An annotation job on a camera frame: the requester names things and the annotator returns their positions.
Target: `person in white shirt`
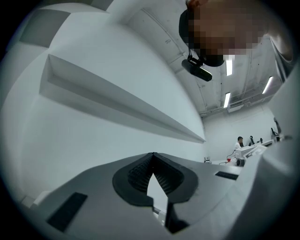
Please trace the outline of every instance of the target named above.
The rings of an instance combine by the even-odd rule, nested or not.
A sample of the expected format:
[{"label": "person in white shirt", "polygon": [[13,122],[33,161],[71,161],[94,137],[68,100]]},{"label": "person in white shirt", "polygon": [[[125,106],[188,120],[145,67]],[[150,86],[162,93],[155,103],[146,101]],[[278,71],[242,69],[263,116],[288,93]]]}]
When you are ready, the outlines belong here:
[{"label": "person in white shirt", "polygon": [[238,141],[235,143],[234,145],[234,150],[243,147],[243,138],[242,137],[238,137]]}]

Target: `air conditioning unit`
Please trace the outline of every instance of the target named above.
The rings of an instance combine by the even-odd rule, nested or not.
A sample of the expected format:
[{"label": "air conditioning unit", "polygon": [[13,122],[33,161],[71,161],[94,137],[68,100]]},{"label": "air conditioning unit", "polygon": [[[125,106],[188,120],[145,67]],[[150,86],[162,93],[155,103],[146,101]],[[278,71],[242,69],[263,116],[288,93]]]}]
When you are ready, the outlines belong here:
[{"label": "air conditioning unit", "polygon": [[233,104],[228,104],[227,111],[229,113],[232,113],[234,111],[241,109],[243,106],[244,106],[243,101],[239,101],[239,102],[233,103]]}]

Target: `black cap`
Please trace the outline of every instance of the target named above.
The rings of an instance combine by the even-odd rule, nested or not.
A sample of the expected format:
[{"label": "black cap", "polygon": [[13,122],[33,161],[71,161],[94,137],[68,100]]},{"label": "black cap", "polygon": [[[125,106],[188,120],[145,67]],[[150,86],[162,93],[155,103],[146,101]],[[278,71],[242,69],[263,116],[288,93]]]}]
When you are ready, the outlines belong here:
[{"label": "black cap", "polygon": [[[188,10],[185,10],[179,19],[179,35],[183,42],[189,47],[189,49],[195,49],[193,32],[188,31],[188,21],[194,18],[194,14]],[[207,55],[205,49],[200,49],[199,59],[207,66],[219,67],[224,63],[223,55]]]}]

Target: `fluorescent light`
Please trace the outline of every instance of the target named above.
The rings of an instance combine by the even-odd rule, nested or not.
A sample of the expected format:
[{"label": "fluorescent light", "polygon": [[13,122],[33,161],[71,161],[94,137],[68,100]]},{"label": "fluorescent light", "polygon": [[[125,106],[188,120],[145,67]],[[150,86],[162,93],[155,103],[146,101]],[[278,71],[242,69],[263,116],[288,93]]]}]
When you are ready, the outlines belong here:
[{"label": "fluorescent light", "polygon": [[226,60],[226,75],[229,76],[233,73],[233,61]]},{"label": "fluorescent light", "polygon": [[224,108],[226,108],[229,104],[229,99],[230,99],[230,92],[226,93],[225,96],[225,103],[224,103]]},{"label": "fluorescent light", "polygon": [[264,91],[262,92],[262,94],[265,94],[265,92],[267,91],[267,89],[268,89],[268,87],[269,87],[269,85],[270,85],[272,79],[273,79],[273,77],[270,77],[270,78],[269,78],[268,83],[267,83],[266,87],[264,88]]}]

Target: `person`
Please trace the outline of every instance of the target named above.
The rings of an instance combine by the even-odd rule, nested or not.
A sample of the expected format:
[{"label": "person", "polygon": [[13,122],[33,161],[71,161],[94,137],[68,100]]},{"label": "person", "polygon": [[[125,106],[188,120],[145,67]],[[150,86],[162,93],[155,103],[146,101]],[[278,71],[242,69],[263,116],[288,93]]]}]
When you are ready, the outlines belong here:
[{"label": "person", "polygon": [[278,76],[284,82],[295,65],[298,47],[266,1],[187,0],[187,10],[180,16],[179,34],[198,56],[216,58],[245,54],[263,36],[269,36]]},{"label": "person", "polygon": [[244,147],[243,138],[240,136],[240,137],[238,137],[238,141],[234,145],[234,150],[236,150],[238,148],[242,148],[242,147]]}]

